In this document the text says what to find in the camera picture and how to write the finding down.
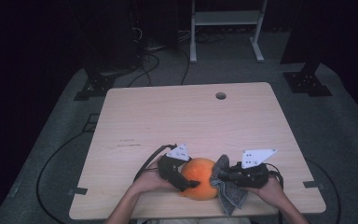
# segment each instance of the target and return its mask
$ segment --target gray carpet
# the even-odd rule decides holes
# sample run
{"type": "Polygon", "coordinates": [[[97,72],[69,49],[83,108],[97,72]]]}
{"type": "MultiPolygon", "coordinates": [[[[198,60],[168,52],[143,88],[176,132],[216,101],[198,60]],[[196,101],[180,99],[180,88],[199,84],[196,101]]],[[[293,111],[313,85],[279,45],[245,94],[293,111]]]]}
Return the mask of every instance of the gray carpet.
{"type": "MultiPolygon", "coordinates": [[[[198,62],[191,64],[185,85],[268,82],[274,90],[284,115],[304,156],[311,160],[309,168],[319,183],[327,209],[322,214],[307,215],[312,223],[335,223],[338,200],[332,183],[337,186],[342,208],[340,223],[358,223],[358,106],[346,92],[338,75],[321,65],[317,77],[332,92],[330,97],[309,97],[293,94],[282,73],[299,71],[303,64],[280,64],[289,33],[262,33],[259,45],[265,57],[257,63],[249,43],[250,34],[227,35],[224,41],[209,45],[198,44],[198,62]]],[[[188,43],[181,45],[187,55],[188,43]]],[[[181,51],[155,52],[159,65],[151,71],[153,86],[180,85],[187,68],[181,51]]],[[[145,69],[156,64],[145,57],[145,69]]],[[[120,77],[115,88],[127,87],[142,70],[120,77]]],[[[51,113],[34,148],[24,163],[11,192],[0,208],[0,223],[55,223],[44,212],[36,198],[35,185],[45,162],[65,142],[82,133],[90,114],[98,114],[103,97],[74,101],[87,79],[83,70],[74,74],[51,113]]],[[[146,76],[132,87],[147,86],[146,76]]],[[[49,161],[40,179],[40,198],[47,210],[65,223],[102,223],[102,220],[75,221],[68,212],[86,159],[92,133],[83,133],[62,147],[49,161]]],[[[276,216],[253,217],[260,223],[277,223],[276,216]]]]}

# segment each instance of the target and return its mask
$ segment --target table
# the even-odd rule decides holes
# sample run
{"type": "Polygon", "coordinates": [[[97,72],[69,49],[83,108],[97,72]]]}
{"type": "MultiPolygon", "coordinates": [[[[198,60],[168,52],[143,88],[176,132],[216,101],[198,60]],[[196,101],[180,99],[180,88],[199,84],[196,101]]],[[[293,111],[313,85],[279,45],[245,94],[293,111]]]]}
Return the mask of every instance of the table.
{"type": "MultiPolygon", "coordinates": [[[[192,158],[230,165],[244,149],[276,148],[284,191],[302,213],[322,213],[324,200],[268,83],[234,83],[112,89],[105,98],[70,217],[107,218],[146,159],[160,146],[186,143],[192,158]]],[[[250,193],[233,216],[276,214],[250,193]]],[[[223,217],[217,199],[193,201],[169,190],[148,192],[133,218],[223,217]]]]}
{"type": "Polygon", "coordinates": [[[257,41],[263,24],[268,0],[263,0],[260,10],[248,11],[196,11],[196,0],[192,0],[191,9],[191,40],[190,61],[197,62],[196,26],[205,25],[247,25],[255,24],[255,35],[250,37],[252,49],[258,63],[264,62],[264,57],[257,41]]]}

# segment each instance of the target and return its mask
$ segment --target gray cloth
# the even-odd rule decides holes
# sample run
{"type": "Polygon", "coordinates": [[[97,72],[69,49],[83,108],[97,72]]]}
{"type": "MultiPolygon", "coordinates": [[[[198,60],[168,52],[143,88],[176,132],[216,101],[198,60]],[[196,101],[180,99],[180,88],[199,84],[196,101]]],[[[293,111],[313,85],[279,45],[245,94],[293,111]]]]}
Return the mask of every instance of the gray cloth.
{"type": "Polygon", "coordinates": [[[222,155],[213,166],[210,181],[214,188],[219,189],[218,198],[226,215],[231,216],[236,207],[241,209],[248,195],[248,191],[237,187],[232,182],[219,179],[218,175],[222,169],[229,169],[229,159],[227,155],[222,155]]]}

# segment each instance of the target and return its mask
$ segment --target person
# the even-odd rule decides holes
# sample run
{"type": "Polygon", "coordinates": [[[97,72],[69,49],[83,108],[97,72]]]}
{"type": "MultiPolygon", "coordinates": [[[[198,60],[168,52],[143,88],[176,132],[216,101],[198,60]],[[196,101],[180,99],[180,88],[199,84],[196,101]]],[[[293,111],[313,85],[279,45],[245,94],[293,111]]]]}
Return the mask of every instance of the person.
{"type": "MultiPolygon", "coordinates": [[[[129,186],[116,208],[105,221],[105,224],[128,224],[131,219],[133,209],[143,193],[156,189],[175,189],[175,187],[167,180],[162,179],[156,171],[158,168],[157,161],[160,158],[161,157],[147,167],[149,172],[143,172],[139,178],[129,186]]],[[[268,183],[261,189],[245,189],[256,194],[265,203],[279,209],[289,224],[309,223],[287,198],[279,184],[279,181],[274,176],[270,176],[268,183]]]]}

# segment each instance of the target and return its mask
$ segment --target hand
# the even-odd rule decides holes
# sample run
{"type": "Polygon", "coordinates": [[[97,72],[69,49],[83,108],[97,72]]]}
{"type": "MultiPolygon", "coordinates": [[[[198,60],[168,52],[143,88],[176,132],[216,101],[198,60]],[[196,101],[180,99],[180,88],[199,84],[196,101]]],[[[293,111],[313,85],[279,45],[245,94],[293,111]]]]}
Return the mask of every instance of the hand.
{"type": "Polygon", "coordinates": [[[162,179],[158,173],[159,156],[153,161],[144,172],[132,183],[131,187],[140,192],[148,192],[156,189],[175,189],[175,187],[165,179],[162,179]]]}
{"type": "Polygon", "coordinates": [[[309,222],[290,202],[286,194],[283,192],[281,185],[275,176],[270,175],[268,182],[261,189],[245,188],[252,193],[258,195],[264,202],[278,208],[287,222],[290,224],[308,224],[309,222]]]}
{"type": "Polygon", "coordinates": [[[287,201],[289,201],[286,194],[284,194],[279,181],[273,175],[270,175],[268,177],[268,182],[265,186],[263,186],[263,188],[261,189],[245,188],[245,189],[259,196],[265,203],[268,203],[278,209],[280,208],[280,205],[282,205],[283,203],[287,203],[287,201]]]}

